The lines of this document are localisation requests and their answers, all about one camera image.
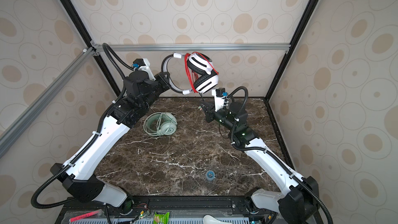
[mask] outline black ear pad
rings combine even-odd
[[[198,68],[197,66],[193,65],[191,61],[187,60],[187,65],[192,71],[197,72],[200,75],[207,74],[205,70]]]
[[[193,87],[197,88],[199,87],[203,82],[205,82],[207,79],[210,79],[211,77],[217,75],[216,72],[214,72],[214,70],[211,71],[211,73],[208,74],[204,74],[201,77],[199,77],[199,79],[197,79],[194,83],[193,83]]]

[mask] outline brown marble surface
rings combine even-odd
[[[172,112],[177,131],[151,137],[142,127],[147,116],[142,117],[102,159],[95,174],[132,195],[244,195],[256,186],[279,191],[254,160],[220,136],[215,121],[205,121],[199,104],[198,98],[161,98],[155,102],[148,115]],[[284,159],[262,99],[249,99],[246,111],[251,128]],[[227,136],[222,126],[221,132]],[[205,178],[208,170],[216,175],[213,181]]]

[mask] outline black and white headphones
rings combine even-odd
[[[162,62],[162,72],[167,72],[167,63],[173,57],[182,59],[182,56],[178,53],[167,56]],[[185,59],[187,67],[190,68],[193,72],[199,74],[200,77],[197,78],[195,82],[193,82],[193,89],[195,90],[180,89],[172,82],[170,78],[170,86],[174,92],[182,94],[189,94],[190,92],[194,91],[197,91],[199,93],[205,93],[218,84],[218,73],[214,69],[213,62],[209,57],[198,52],[193,52],[191,55],[186,54]]]

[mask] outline robotic arm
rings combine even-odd
[[[199,61],[201,56],[197,54],[195,53],[195,57]],[[171,82],[170,73],[167,72],[167,61],[171,57],[165,58],[166,65],[162,65],[162,72],[156,75],[153,75],[150,71],[147,59],[136,59],[133,66],[128,67],[133,72],[127,77],[122,76],[124,85],[122,93],[117,101],[114,101],[102,115],[97,131],[93,131],[91,138],[70,159],[63,164],[56,163],[53,165],[51,172],[54,176],[33,194],[31,203],[34,207],[51,208],[79,200],[80,202],[98,201],[110,204],[119,208],[122,214],[127,214],[132,210],[134,202],[131,196],[121,188],[102,181],[93,173],[117,140],[134,127],[141,117],[146,115],[161,93],[170,88],[179,91],[179,93],[187,91],[173,86]],[[208,57],[204,57],[203,60],[211,63]],[[218,82],[217,74],[209,71],[209,75],[207,70],[210,69],[204,66],[197,67],[195,70],[202,75],[202,79],[199,78],[194,85],[202,93],[216,86]],[[233,94],[240,89],[245,91],[243,103],[235,102],[233,99]],[[323,205],[318,198],[316,181],[312,177],[304,178],[300,173],[286,165],[247,125],[248,114],[244,109],[247,100],[246,88],[239,87],[230,95],[225,92],[224,88],[212,89],[212,95],[214,96],[214,103],[206,101],[201,103],[206,121],[209,123],[217,121],[228,128],[231,131],[229,137],[232,146],[255,160],[281,189],[281,192],[265,191],[264,189],[251,192],[247,206],[249,211],[255,212],[259,208],[266,208],[281,213],[290,224],[304,223],[317,211],[319,206],[322,207]],[[50,205],[38,203],[37,197],[40,192],[56,179],[62,182],[64,188],[73,198]]]

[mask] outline green headphones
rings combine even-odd
[[[156,130],[151,129],[151,125],[154,121],[157,121]],[[177,119],[170,112],[153,113],[149,115],[144,122],[144,131],[151,136],[171,135],[176,130]]]

